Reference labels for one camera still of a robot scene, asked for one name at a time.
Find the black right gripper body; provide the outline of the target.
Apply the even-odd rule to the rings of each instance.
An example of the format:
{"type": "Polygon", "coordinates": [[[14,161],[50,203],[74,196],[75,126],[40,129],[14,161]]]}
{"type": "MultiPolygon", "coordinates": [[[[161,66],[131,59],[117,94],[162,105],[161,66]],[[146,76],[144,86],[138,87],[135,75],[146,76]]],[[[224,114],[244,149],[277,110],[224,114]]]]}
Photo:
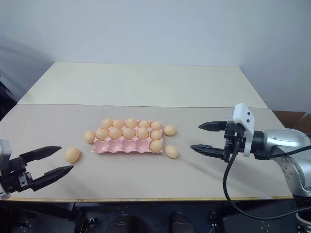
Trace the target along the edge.
{"type": "Polygon", "coordinates": [[[239,151],[240,145],[243,144],[245,127],[238,123],[228,122],[225,128],[225,147],[224,147],[224,161],[229,162],[230,155],[234,151],[239,151]]]}

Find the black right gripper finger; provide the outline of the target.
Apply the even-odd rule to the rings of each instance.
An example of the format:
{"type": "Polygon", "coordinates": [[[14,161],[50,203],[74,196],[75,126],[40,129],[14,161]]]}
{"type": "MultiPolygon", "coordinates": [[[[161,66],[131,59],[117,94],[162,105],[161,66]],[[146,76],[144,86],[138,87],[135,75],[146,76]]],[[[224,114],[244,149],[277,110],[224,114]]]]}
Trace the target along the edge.
{"type": "Polygon", "coordinates": [[[212,146],[203,144],[191,145],[190,148],[204,156],[219,158],[225,161],[224,149],[214,148],[212,146]]]}
{"type": "Polygon", "coordinates": [[[210,132],[219,132],[225,131],[227,126],[226,121],[210,121],[205,122],[198,126],[199,129],[210,131],[210,132]]]}

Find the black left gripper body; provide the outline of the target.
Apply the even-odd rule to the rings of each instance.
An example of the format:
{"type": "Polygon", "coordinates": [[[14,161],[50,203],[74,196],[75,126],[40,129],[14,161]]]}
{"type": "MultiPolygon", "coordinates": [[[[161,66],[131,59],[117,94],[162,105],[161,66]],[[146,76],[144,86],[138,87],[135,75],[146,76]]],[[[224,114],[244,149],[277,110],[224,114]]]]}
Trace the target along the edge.
{"type": "Polygon", "coordinates": [[[7,193],[22,192],[32,187],[31,174],[26,169],[27,163],[22,157],[11,159],[1,171],[0,184],[7,193]]]}

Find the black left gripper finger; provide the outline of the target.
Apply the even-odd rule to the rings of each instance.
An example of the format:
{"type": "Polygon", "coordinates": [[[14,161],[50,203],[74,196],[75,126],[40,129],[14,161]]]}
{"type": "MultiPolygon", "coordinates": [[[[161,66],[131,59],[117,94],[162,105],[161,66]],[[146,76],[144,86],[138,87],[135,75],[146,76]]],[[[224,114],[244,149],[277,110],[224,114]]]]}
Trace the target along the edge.
{"type": "Polygon", "coordinates": [[[47,158],[56,153],[57,151],[61,150],[61,148],[62,147],[60,146],[46,146],[21,154],[20,158],[23,160],[24,164],[27,165],[27,163],[29,162],[47,158]]]}
{"type": "Polygon", "coordinates": [[[32,181],[32,190],[37,191],[41,188],[44,188],[58,181],[59,179],[67,175],[73,169],[73,167],[74,166],[58,167],[49,172],[44,173],[43,176],[32,181]]]}

